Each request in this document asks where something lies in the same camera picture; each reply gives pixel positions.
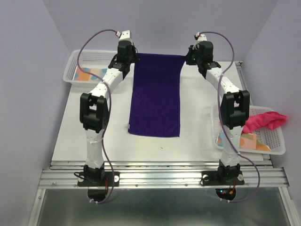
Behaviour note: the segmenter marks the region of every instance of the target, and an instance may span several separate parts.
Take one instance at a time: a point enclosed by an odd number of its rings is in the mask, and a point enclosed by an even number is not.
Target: white table
[[[229,62],[220,64],[226,68]],[[222,152],[213,146],[210,126],[210,110],[217,103],[217,92],[197,67],[184,65],[181,71],[181,133],[174,138],[142,137],[127,132],[133,75],[132,65],[130,73],[112,94],[111,119],[104,138],[110,160],[217,162]],[[226,76],[242,88],[235,65]],[[79,121],[79,97],[90,90],[72,86],[52,161],[85,161],[86,135]],[[263,161],[261,154],[244,155],[253,161]]]

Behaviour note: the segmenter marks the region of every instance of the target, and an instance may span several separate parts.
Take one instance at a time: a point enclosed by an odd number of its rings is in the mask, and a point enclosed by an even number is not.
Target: pink cloth
[[[282,126],[287,120],[287,116],[277,112],[266,112],[250,116],[243,128],[243,133],[252,133],[254,130],[265,127],[267,129],[276,129]]]

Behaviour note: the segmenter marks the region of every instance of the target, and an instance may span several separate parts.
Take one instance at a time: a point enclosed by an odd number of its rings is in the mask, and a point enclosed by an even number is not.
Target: white basket
[[[116,51],[103,51],[103,50],[83,50],[79,64],[81,67],[90,67],[90,68],[107,68],[113,59]],[[74,86],[78,87],[95,87],[99,80],[96,81],[74,81],[73,77],[75,70],[77,68],[77,56],[79,54],[79,49],[71,53],[67,65],[63,73],[63,80],[65,82],[70,82]]]
[[[267,107],[258,107],[258,106],[250,106],[250,115],[257,115],[265,112],[272,111],[272,109]],[[222,127],[220,124],[220,120],[218,117],[218,108],[217,105],[213,105],[211,108],[211,135],[213,139],[213,144],[218,149],[223,149],[217,145],[216,140],[218,135],[221,133]],[[257,140],[266,144],[270,147],[271,151],[257,151],[251,149],[241,149],[238,148],[240,152],[249,152],[249,153],[261,153],[261,154],[276,154],[282,155],[285,153],[285,142],[282,134],[282,130],[280,127],[274,130],[261,128],[255,131],[257,135]]]

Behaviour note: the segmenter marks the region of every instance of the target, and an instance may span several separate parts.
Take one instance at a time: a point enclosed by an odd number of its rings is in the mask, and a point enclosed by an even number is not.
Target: dark blue fabric
[[[184,56],[138,54],[128,132],[150,137],[180,135],[180,73]]]

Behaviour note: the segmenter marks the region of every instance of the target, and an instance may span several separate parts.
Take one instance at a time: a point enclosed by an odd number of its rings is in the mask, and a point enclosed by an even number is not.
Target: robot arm
[[[108,66],[103,81],[88,94],[80,97],[80,122],[87,137],[87,159],[83,172],[79,173],[84,178],[84,185],[99,186],[104,179],[104,161],[102,151],[103,133],[109,122],[109,91],[113,92],[121,83],[128,72],[130,65],[138,61],[135,46],[131,39],[131,32],[124,31],[119,37],[117,54]]]
[[[189,47],[186,55],[186,64],[197,65],[198,71],[203,77],[218,90],[222,69],[218,62],[213,61],[213,44],[207,41],[204,34],[195,35],[196,44]],[[239,148],[242,128],[249,118],[250,94],[241,91],[227,77],[222,77],[220,96],[222,104],[219,106],[222,113],[222,122],[231,142]],[[203,185],[230,185],[241,173],[237,153],[233,150],[229,141],[225,139],[220,166],[217,172],[206,171],[207,175]]]

